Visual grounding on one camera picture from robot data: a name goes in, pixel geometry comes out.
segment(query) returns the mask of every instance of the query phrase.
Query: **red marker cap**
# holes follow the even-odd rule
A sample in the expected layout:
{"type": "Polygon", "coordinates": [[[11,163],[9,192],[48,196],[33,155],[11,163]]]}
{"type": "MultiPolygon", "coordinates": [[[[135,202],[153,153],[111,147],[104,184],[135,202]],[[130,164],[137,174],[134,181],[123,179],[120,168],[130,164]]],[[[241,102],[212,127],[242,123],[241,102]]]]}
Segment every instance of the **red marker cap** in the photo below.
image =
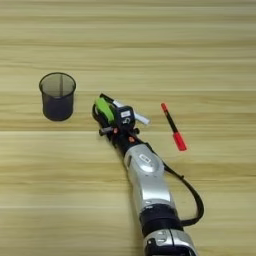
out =
{"type": "Polygon", "coordinates": [[[186,144],[185,144],[185,142],[184,142],[184,140],[183,140],[183,138],[182,138],[182,136],[179,132],[175,132],[173,134],[173,138],[174,138],[174,140],[176,142],[176,145],[177,145],[177,147],[180,151],[187,150],[186,144]]]}

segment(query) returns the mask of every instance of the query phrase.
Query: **red marker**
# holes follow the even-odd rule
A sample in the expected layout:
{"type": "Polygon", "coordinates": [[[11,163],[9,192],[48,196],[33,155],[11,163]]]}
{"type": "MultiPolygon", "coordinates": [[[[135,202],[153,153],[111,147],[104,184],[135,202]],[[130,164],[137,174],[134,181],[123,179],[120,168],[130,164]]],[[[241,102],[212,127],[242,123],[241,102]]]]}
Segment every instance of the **red marker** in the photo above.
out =
{"type": "Polygon", "coordinates": [[[169,111],[168,111],[168,109],[167,109],[166,104],[165,104],[165,103],[162,103],[162,104],[161,104],[161,107],[162,107],[162,109],[163,109],[163,111],[164,111],[164,113],[165,113],[165,116],[166,116],[166,118],[167,118],[167,120],[168,120],[168,122],[169,122],[169,124],[170,124],[170,126],[171,126],[171,128],[172,128],[172,131],[173,131],[173,138],[174,138],[174,140],[175,140],[175,142],[176,142],[176,145],[177,145],[178,149],[179,149],[180,151],[185,151],[185,150],[187,150],[186,144],[185,144],[184,140],[182,139],[182,136],[181,136],[181,134],[179,133],[179,131],[178,131],[178,129],[177,129],[175,123],[173,122],[172,117],[170,116],[170,113],[169,113],[169,111]]]}

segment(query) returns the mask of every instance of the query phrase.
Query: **wood grain surface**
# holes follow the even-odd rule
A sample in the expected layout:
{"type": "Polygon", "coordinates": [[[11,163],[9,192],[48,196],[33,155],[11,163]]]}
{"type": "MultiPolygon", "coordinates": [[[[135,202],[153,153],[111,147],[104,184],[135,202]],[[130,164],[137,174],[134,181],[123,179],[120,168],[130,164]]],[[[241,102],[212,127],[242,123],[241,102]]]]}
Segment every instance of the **wood grain surface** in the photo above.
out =
{"type": "Polygon", "coordinates": [[[256,255],[255,21],[255,0],[0,0],[0,255],[143,255],[122,160],[91,117],[101,92],[151,119],[141,138],[202,195],[205,217],[186,229],[200,255],[256,255]],[[61,123],[38,89],[54,71],[77,82],[61,123]]]}

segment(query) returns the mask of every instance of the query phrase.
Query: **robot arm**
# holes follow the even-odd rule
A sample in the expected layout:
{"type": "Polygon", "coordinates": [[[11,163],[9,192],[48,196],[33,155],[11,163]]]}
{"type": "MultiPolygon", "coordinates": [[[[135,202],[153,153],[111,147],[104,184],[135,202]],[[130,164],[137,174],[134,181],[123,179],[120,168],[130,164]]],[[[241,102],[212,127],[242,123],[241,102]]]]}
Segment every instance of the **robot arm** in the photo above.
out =
{"type": "Polygon", "coordinates": [[[100,98],[93,106],[93,117],[100,123],[100,135],[119,149],[133,186],[137,216],[144,236],[145,256],[198,256],[183,226],[195,224],[203,216],[203,203],[193,187],[171,170],[136,134],[135,116],[131,107],[115,108],[100,98]],[[197,202],[198,216],[181,221],[174,200],[164,181],[167,170],[178,177],[197,202]]]}

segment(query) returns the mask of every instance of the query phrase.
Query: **silver robot arm segment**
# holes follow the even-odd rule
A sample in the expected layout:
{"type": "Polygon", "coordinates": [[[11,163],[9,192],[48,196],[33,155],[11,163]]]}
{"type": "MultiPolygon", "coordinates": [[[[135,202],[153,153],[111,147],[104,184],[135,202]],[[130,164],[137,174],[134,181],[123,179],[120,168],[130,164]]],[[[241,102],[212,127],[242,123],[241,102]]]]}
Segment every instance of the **silver robot arm segment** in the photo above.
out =
{"type": "Polygon", "coordinates": [[[179,220],[164,181],[162,160],[145,144],[139,144],[126,152],[124,163],[133,186],[146,256],[199,256],[179,220]]]}

